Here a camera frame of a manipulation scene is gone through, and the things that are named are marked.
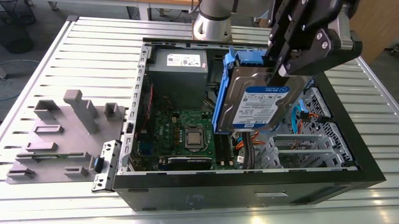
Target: motherboard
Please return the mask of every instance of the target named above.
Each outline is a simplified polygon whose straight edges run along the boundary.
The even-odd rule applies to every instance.
[[[213,112],[158,111],[154,136],[139,144],[142,169],[234,169],[229,135],[214,134]]]

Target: hard drive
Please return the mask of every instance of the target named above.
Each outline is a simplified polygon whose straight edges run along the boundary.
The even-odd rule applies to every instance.
[[[290,77],[285,86],[267,86],[271,69],[235,67],[219,110],[215,110],[217,133],[274,130],[290,104],[297,100],[311,76]]]

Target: green circuit board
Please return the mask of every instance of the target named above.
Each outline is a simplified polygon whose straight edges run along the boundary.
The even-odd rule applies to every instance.
[[[203,132],[203,148],[197,152],[186,149],[186,131]],[[155,121],[154,152],[158,155],[203,156],[215,160],[213,112],[159,112]]]
[[[189,132],[201,133],[202,145],[190,148]],[[158,111],[155,115],[154,138],[141,142],[145,170],[163,170],[161,159],[169,157],[207,157],[213,159],[213,169],[235,169],[237,164],[218,161],[213,112]]]

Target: slotted metal table surface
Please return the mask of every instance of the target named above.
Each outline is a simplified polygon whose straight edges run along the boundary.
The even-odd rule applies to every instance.
[[[267,35],[262,28],[233,28],[235,42],[266,43]],[[0,221],[399,223],[399,108],[361,58],[326,74],[388,178],[369,189],[310,206],[134,212],[117,193],[93,194],[91,182],[9,185],[6,174],[27,142],[41,99],[65,105],[66,90],[81,89],[95,105],[130,106],[143,37],[191,39],[191,25],[86,17],[66,22],[0,126]]]

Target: power supply label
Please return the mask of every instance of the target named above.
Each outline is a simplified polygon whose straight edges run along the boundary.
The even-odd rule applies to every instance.
[[[201,55],[169,54],[167,66],[201,67]]]
[[[283,86],[251,86],[246,89],[233,125],[237,128],[259,128],[275,115],[278,105],[290,92]]]

